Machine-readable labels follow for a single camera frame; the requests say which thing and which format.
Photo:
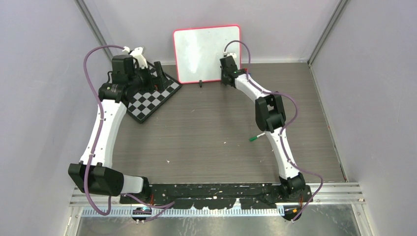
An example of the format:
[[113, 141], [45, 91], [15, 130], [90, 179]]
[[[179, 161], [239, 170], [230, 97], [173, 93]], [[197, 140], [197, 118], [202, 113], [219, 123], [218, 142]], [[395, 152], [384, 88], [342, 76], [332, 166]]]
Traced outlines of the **whiteboard with red frame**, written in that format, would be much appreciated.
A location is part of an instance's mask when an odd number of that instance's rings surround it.
[[214, 82], [221, 79], [220, 59], [224, 52], [234, 52], [241, 66], [241, 46], [232, 43], [240, 40], [239, 25], [177, 29], [173, 32], [177, 79], [182, 84]]

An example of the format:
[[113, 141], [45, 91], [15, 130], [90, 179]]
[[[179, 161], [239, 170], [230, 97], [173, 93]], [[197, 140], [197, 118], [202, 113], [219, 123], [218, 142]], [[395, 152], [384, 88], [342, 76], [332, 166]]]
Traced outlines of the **green whiteboard marker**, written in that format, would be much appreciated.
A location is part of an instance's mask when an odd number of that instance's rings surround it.
[[261, 133], [261, 134], [258, 134], [258, 135], [256, 135], [256, 136], [253, 136], [253, 137], [249, 138], [249, 141], [250, 141], [250, 142], [252, 142], [252, 141], [254, 141], [254, 140], [256, 140], [256, 139], [260, 138], [260, 137], [261, 137], [261, 136], [263, 136], [263, 135], [265, 135], [265, 132], [263, 132], [263, 133]]

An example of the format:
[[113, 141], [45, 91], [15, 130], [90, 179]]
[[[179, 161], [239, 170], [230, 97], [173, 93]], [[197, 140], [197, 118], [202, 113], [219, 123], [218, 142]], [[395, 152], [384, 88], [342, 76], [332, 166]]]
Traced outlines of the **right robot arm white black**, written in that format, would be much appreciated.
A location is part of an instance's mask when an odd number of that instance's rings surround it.
[[280, 197], [288, 202], [307, 200], [311, 191], [302, 173], [295, 167], [284, 128], [286, 114], [282, 96], [263, 88], [246, 69], [238, 69], [232, 54], [220, 59], [220, 68], [222, 84], [238, 89], [254, 102], [256, 125], [268, 138], [278, 164]]

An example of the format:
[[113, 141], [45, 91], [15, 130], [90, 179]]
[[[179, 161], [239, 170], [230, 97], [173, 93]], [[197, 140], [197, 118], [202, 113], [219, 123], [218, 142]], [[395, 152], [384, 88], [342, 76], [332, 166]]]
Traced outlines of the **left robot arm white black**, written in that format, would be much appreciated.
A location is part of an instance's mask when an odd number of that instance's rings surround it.
[[140, 92], [162, 92], [167, 77], [159, 61], [141, 67], [132, 55], [118, 55], [112, 58], [108, 79], [95, 93], [97, 117], [87, 148], [79, 163], [70, 164], [68, 174], [84, 194], [129, 193], [144, 204], [151, 196], [148, 179], [112, 169], [113, 149], [130, 101]]

